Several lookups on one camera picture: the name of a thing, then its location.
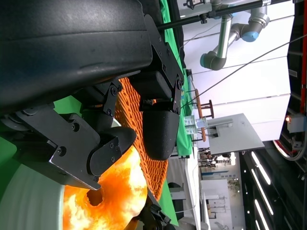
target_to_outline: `black mounting bar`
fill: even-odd
[[[285,1],[289,1],[289,0],[272,0],[270,5],[274,5],[274,4],[285,2]],[[253,1],[253,2],[249,2],[249,3],[245,3],[245,4],[233,6],[233,7],[228,7],[228,8],[225,8],[225,9],[219,9],[219,10],[216,10],[216,11],[202,13],[198,16],[193,16],[193,17],[173,21],[173,22],[170,22],[170,23],[161,24],[161,25],[158,25],[157,28],[158,28],[159,31],[161,31],[161,30],[167,30],[167,29],[171,29],[171,28],[174,28],[174,27],[177,27],[177,26],[183,26],[183,25],[196,23],[196,22],[206,23],[207,18],[214,18],[214,17],[218,17],[218,16],[223,16],[223,15],[226,15],[226,14],[247,11],[247,10],[251,10],[251,9],[254,9],[254,8],[261,7],[264,4],[265,4],[265,2],[263,0]]]

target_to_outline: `white panel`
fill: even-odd
[[[284,119],[267,123],[253,124],[255,131],[262,141],[279,140]]]
[[[193,75],[201,93],[238,69],[231,67]],[[287,58],[252,63],[200,96],[201,103],[223,104],[290,93]]]
[[[195,10],[187,9],[187,10],[180,11],[180,15],[186,15],[186,17],[191,17],[194,15],[198,15],[199,13],[208,12],[208,11],[210,11],[210,6],[204,5],[204,6],[196,7]],[[294,15],[294,4],[291,1],[268,6],[268,16],[271,21],[277,20],[280,18],[285,18],[285,17],[292,16],[292,15]],[[249,17],[250,17],[250,14],[248,12],[245,12],[245,11],[238,12],[236,16],[233,18],[233,23],[247,24]],[[206,24],[201,24],[200,22],[198,22],[198,23],[184,25],[182,27],[183,33],[184,33],[184,40],[189,40],[193,38],[195,35],[197,35],[198,33],[204,32],[220,22],[221,22],[221,19],[218,19],[218,20],[207,19]],[[220,32],[220,25],[217,25],[210,31],[206,33],[202,33],[196,37],[203,37],[203,36],[212,35],[212,34],[219,33],[219,32]]]
[[[262,141],[276,140],[282,130],[289,99],[288,94],[216,105],[213,107],[214,117],[244,113]],[[208,115],[208,110],[202,110],[202,113]]]
[[[209,133],[218,133],[218,137],[209,137],[211,154],[221,154],[241,150],[258,149],[264,147],[261,139],[244,114],[225,116],[208,120],[208,126],[232,119],[231,126],[217,125],[216,131],[209,129]]]
[[[255,42],[249,43],[242,39],[234,42],[228,49],[227,61],[224,68],[246,64],[273,48],[289,42],[293,20],[294,17],[288,17],[269,23],[269,25],[261,31],[259,38]],[[200,72],[211,71],[201,66],[200,58],[202,54],[213,50],[218,45],[218,40],[219,34],[214,34],[192,40],[184,46],[185,63],[187,68],[192,69],[194,75]],[[287,53],[288,45],[285,45],[259,58],[257,61],[285,57]]]
[[[294,15],[294,4],[292,1],[286,1],[268,6],[268,16],[270,20],[276,20]]]

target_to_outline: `orange woven mat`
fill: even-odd
[[[128,78],[120,79],[123,90],[118,95],[115,118],[124,127],[131,127],[137,133],[135,148],[141,157],[141,167],[147,180],[147,185],[156,199],[160,199],[166,178],[168,161],[151,160],[144,148],[142,113],[139,112],[140,96],[130,85]]]

